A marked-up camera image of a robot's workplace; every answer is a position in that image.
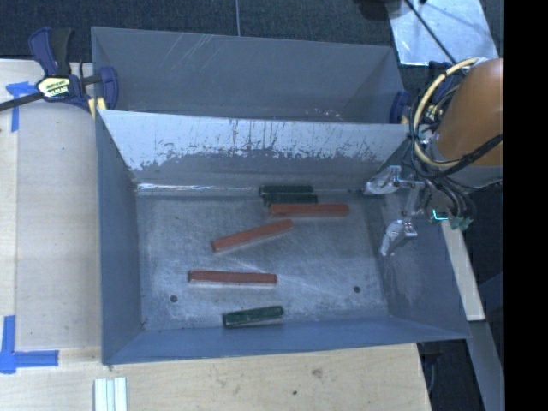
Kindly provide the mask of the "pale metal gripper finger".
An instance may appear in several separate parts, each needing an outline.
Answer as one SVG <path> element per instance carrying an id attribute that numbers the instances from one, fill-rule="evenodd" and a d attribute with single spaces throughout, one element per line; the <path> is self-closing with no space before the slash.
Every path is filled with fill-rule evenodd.
<path id="1" fill-rule="evenodd" d="M 382 256 L 387 257 L 393 253 L 397 247 L 400 247 L 405 242 L 412 241 L 417 237 L 418 232 L 411 220 L 395 220 L 390 223 L 384 231 L 379 253 Z"/>
<path id="2" fill-rule="evenodd" d="M 397 189 L 400 181 L 402 167 L 400 165 L 388 165 L 365 182 L 363 193 L 368 194 L 392 194 Z"/>

